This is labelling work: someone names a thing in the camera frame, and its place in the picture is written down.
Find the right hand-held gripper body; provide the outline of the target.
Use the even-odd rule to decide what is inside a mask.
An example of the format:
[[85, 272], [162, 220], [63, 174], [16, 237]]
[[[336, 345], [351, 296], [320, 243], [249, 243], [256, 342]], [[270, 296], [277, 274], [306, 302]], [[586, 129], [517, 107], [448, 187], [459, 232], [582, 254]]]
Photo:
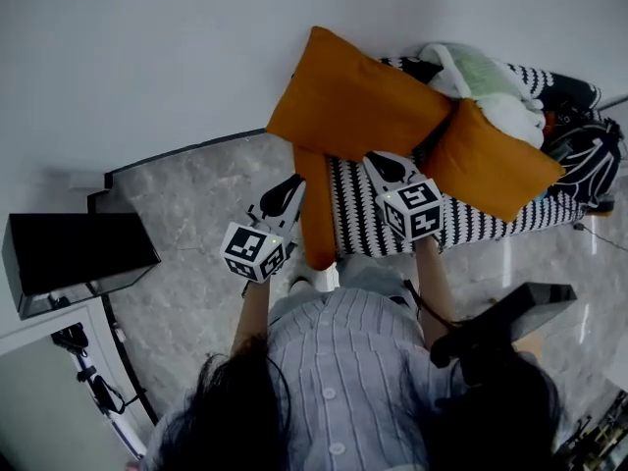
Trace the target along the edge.
[[437, 234], [443, 226], [444, 199], [436, 183], [425, 177], [406, 157], [404, 182], [385, 182], [374, 167], [370, 151], [362, 159], [367, 177], [375, 190], [375, 202], [384, 223], [399, 238], [416, 241]]

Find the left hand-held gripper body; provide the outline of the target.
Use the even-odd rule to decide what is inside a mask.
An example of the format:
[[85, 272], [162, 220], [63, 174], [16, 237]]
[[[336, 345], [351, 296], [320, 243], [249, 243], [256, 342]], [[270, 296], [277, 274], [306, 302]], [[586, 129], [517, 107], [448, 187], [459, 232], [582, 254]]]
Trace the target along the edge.
[[305, 178], [294, 173], [254, 197], [246, 210], [248, 224], [229, 224], [220, 253], [232, 273], [264, 283], [282, 268], [295, 248], [292, 229], [305, 191]]

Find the person's left forearm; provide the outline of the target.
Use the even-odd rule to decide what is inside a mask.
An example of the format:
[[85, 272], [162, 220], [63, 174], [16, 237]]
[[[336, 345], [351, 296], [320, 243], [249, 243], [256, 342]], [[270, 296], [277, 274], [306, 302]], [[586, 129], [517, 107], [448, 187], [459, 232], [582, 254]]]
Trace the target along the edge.
[[235, 329], [231, 355], [236, 355], [254, 341], [265, 340], [268, 335], [270, 282], [250, 282], [244, 293], [243, 305]]

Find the person's right forearm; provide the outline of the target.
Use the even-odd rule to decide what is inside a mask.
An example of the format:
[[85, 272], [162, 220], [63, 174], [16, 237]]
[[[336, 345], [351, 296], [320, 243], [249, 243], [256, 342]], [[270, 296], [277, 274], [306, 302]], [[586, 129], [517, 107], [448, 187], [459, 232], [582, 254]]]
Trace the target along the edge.
[[457, 320], [454, 299], [446, 278], [438, 243], [433, 237], [424, 237], [415, 242], [415, 259], [419, 295], [441, 318], [439, 320], [426, 309], [425, 305], [421, 305], [419, 323], [423, 330], [425, 346], [430, 350], [438, 339], [449, 333], [451, 324]]

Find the person's white shoe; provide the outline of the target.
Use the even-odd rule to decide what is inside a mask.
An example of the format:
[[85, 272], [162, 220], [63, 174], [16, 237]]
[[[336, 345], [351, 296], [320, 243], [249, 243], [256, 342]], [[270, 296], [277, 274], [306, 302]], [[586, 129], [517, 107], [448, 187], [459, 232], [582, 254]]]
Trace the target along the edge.
[[333, 263], [323, 271], [316, 271], [305, 264], [296, 265], [289, 279], [288, 292], [314, 288], [321, 292], [331, 291], [340, 285], [337, 266]]

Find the person's light grey trousers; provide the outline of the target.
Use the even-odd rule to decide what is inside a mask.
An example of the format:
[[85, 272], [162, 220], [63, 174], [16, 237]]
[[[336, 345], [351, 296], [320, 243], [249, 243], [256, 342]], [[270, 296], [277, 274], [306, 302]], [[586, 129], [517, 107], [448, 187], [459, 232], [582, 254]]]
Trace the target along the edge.
[[363, 254], [351, 254], [336, 264], [340, 286], [378, 293], [399, 305], [416, 310], [416, 302], [405, 284], [405, 278], [393, 268]]

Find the white green blanket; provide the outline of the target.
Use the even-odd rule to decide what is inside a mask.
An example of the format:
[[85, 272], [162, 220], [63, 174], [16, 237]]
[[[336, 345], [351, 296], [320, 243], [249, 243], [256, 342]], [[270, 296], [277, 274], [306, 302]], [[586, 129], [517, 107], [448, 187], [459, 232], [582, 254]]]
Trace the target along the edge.
[[499, 131], [539, 149], [544, 143], [543, 102], [506, 65], [463, 44], [430, 43], [419, 59], [442, 69], [429, 86], [452, 99], [470, 99]]

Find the person's grey striped shirt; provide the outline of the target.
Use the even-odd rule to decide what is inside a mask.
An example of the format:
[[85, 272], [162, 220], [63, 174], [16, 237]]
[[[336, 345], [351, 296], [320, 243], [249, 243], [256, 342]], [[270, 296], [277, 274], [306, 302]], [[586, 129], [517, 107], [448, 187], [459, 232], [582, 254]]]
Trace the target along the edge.
[[378, 293], [293, 292], [269, 305], [265, 340], [203, 365], [140, 471], [553, 468], [555, 388], [532, 356], [471, 386], [430, 350]]

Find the black low cabinet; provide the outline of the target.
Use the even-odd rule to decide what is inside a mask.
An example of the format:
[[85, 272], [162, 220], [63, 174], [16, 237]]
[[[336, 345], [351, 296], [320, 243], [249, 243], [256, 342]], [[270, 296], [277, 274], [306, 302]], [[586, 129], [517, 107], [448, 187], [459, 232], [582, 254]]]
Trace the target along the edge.
[[11, 214], [2, 259], [23, 320], [129, 288], [161, 262], [135, 213]]

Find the black backpack with white lines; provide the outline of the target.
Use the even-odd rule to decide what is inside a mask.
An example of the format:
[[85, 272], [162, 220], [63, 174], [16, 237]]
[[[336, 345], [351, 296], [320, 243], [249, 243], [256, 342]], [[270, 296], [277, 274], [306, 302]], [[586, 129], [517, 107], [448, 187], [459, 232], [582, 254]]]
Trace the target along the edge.
[[564, 195], [588, 209], [610, 208], [624, 135], [612, 119], [563, 116], [556, 120], [542, 150], [564, 170], [548, 195]]

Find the cluttered equipment rack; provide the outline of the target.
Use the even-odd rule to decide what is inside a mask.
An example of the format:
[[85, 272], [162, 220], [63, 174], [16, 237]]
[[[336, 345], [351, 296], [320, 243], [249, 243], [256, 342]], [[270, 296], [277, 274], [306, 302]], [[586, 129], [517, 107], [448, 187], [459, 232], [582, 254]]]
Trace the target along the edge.
[[621, 391], [600, 421], [580, 419], [556, 452], [563, 471], [628, 471], [628, 392]]

